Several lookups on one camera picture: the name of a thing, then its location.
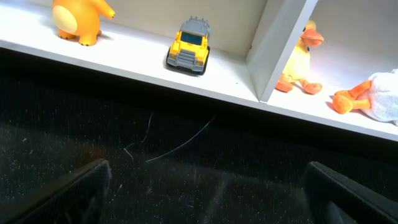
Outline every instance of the toy figure's leg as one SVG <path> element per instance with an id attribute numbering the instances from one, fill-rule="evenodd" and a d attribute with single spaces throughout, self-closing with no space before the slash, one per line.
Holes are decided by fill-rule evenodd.
<path id="1" fill-rule="evenodd" d="M 340 114 L 345 114 L 353 109 L 370 109 L 371 102 L 369 99 L 351 100 L 343 95 L 333 97 L 333 107 Z"/>
<path id="2" fill-rule="evenodd" d="M 285 93 L 290 92 L 291 90 L 293 90 L 293 84 L 290 83 L 291 80 L 291 77 L 281 75 L 275 88 Z"/>
<path id="3" fill-rule="evenodd" d="M 92 46 L 97 43 L 97 36 L 95 34 L 82 34 L 79 43 L 84 46 Z"/>
<path id="4" fill-rule="evenodd" d="M 63 38 L 63 39 L 67 39 L 67 40 L 76 38 L 75 35 L 69 34 L 69 33 L 65 32 L 65 31 L 63 31 L 61 29 L 58 29 L 58 36 Z"/>
<path id="5" fill-rule="evenodd" d="M 303 89 L 309 94 L 317 94 L 322 90 L 322 84 L 320 83 L 309 83 L 304 78 L 299 81 Z"/>
<path id="6" fill-rule="evenodd" d="M 337 91 L 335 93 L 335 96 L 337 95 L 342 95 L 345 96 L 351 100 L 355 100 L 361 93 L 364 91 L 370 89 L 372 86 L 372 81 L 371 80 L 366 80 L 365 82 L 362 82 L 361 84 L 357 85 L 354 87 L 352 90 L 341 90 Z"/>
<path id="7" fill-rule="evenodd" d="M 108 5 L 108 3 L 106 3 L 105 0 L 91 0 L 91 2 L 94 4 L 94 7 L 98 12 L 104 15 L 104 17 L 112 19 L 115 16 L 115 11 Z"/>

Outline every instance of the gray truck roof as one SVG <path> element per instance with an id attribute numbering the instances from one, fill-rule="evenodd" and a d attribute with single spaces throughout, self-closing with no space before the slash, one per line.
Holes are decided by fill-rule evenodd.
<path id="1" fill-rule="evenodd" d="M 210 36 L 210 25 L 207 21 L 203 19 L 189 18 L 189 20 L 185 21 L 181 26 L 181 31 L 188 32 L 190 34 L 206 36 L 209 34 Z"/>

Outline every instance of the white shelf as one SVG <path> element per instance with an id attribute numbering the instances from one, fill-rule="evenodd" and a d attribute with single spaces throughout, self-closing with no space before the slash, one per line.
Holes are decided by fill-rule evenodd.
<path id="1" fill-rule="evenodd" d="M 0 47 L 398 141 L 398 127 L 393 124 L 373 121 L 361 113 L 340 115 L 332 110 L 327 102 L 338 88 L 324 86 L 315 96 L 298 88 L 289 94 L 274 91 L 268 104 L 260 103 L 243 57 L 212 49 L 206 73 L 196 77 L 166 67 L 173 39 L 103 22 L 98 44 L 83 47 L 57 37 L 51 9 L 18 3 L 0 0 Z"/>
<path id="2" fill-rule="evenodd" d="M 398 127 L 392 123 L 375 121 L 360 110 L 353 110 L 347 114 L 337 113 L 333 109 L 332 96 L 339 90 L 343 89 L 325 85 L 317 95 L 303 93 L 301 88 L 296 86 L 289 93 L 274 90 L 268 105 L 306 114 L 311 118 L 307 118 L 310 121 L 398 141 Z"/>
<path id="3" fill-rule="evenodd" d="M 165 65 L 171 38 L 103 22 L 98 43 L 84 47 L 59 38 L 51 9 L 34 4 L 0 2 L 0 27 L 0 47 L 233 103 L 258 102 L 244 57 L 212 49 L 203 76 L 176 72 Z"/>

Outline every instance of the toy truck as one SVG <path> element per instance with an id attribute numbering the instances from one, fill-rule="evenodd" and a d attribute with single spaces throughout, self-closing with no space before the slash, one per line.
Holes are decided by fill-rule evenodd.
<path id="1" fill-rule="evenodd" d="M 203 19 L 189 18 L 181 26 L 167 54 L 167 65 L 182 67 L 203 75 L 210 53 L 210 25 Z"/>

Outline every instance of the white plush toy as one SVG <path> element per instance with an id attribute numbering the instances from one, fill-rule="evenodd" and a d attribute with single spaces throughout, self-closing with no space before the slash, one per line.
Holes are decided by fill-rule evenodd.
<path id="1" fill-rule="evenodd" d="M 398 69 L 375 73 L 352 90 L 335 93 L 333 106 L 341 114 L 360 109 L 371 118 L 398 126 Z"/>

